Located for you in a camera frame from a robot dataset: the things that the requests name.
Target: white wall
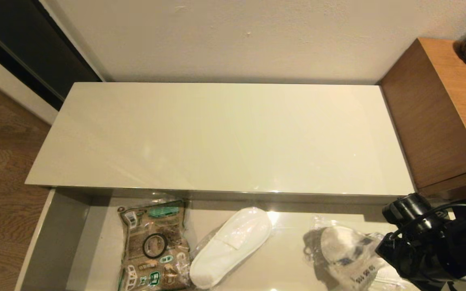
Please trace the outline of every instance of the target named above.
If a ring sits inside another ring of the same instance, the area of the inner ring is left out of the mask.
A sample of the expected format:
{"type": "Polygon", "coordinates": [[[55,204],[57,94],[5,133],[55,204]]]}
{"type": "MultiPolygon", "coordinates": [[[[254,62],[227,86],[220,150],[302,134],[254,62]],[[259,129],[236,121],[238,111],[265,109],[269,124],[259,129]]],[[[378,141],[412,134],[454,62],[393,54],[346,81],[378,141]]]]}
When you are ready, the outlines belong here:
{"type": "Polygon", "coordinates": [[[41,0],[107,81],[374,84],[466,0],[41,0]]]}
{"type": "Polygon", "coordinates": [[[53,124],[58,111],[35,94],[0,65],[0,90],[48,124],[53,124]]]}

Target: open drawer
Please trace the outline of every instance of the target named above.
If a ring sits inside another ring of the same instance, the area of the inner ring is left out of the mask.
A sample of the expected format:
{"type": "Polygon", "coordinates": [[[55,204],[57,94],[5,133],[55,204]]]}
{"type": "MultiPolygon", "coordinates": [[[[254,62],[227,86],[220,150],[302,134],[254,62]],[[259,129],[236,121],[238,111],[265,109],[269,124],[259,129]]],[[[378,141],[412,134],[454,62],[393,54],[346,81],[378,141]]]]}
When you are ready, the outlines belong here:
{"type": "MultiPolygon", "coordinates": [[[[16,290],[116,291],[121,270],[123,231],[118,206],[135,206],[164,195],[151,190],[53,188],[44,207],[16,290]]],[[[190,248],[239,209],[270,211],[273,234],[220,290],[321,291],[305,259],[303,235],[315,214],[361,232],[396,230],[381,215],[392,196],[318,196],[173,192],[189,199],[185,237],[190,248]]],[[[466,290],[466,284],[457,286],[466,290]]]]}

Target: wooden side table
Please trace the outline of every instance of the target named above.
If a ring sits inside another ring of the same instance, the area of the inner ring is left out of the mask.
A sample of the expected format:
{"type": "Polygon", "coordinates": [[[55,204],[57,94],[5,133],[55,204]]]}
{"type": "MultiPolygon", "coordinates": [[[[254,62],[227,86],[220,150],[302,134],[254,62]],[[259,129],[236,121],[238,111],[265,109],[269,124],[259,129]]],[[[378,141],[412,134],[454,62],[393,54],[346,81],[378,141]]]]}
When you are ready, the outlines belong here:
{"type": "Polygon", "coordinates": [[[466,64],[453,40],[419,38],[381,81],[417,190],[466,198],[466,64]]]}

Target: robotic arm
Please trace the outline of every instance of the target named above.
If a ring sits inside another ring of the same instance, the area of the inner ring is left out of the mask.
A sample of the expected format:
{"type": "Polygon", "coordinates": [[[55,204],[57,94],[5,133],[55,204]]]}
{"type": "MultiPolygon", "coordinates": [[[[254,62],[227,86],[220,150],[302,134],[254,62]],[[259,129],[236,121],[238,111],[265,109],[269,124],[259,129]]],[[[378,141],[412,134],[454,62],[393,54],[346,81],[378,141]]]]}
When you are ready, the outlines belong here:
{"type": "Polygon", "coordinates": [[[399,275],[422,291],[451,290],[466,280],[466,217],[449,220],[448,208],[466,207],[466,200],[432,208],[417,193],[385,206],[383,216],[399,229],[387,234],[375,252],[399,275]]]}

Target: plastic bag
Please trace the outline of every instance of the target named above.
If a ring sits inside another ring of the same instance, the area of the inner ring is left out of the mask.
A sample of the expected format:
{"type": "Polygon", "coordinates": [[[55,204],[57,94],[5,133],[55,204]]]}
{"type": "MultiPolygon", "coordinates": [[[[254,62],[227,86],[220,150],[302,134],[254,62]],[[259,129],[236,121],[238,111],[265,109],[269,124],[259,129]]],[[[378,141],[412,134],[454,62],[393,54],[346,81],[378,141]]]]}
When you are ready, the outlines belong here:
{"type": "Polygon", "coordinates": [[[153,200],[119,208],[125,235],[120,291],[180,290],[189,286],[189,246],[183,236],[185,203],[153,200]]]}
{"type": "Polygon", "coordinates": [[[272,223],[256,207],[236,212],[215,228],[191,252],[190,278],[194,289],[215,289],[268,239],[272,223]]]}
{"type": "Polygon", "coordinates": [[[316,278],[335,291],[415,289],[375,249],[383,239],[377,232],[363,234],[319,215],[303,236],[305,256],[316,278]]]}

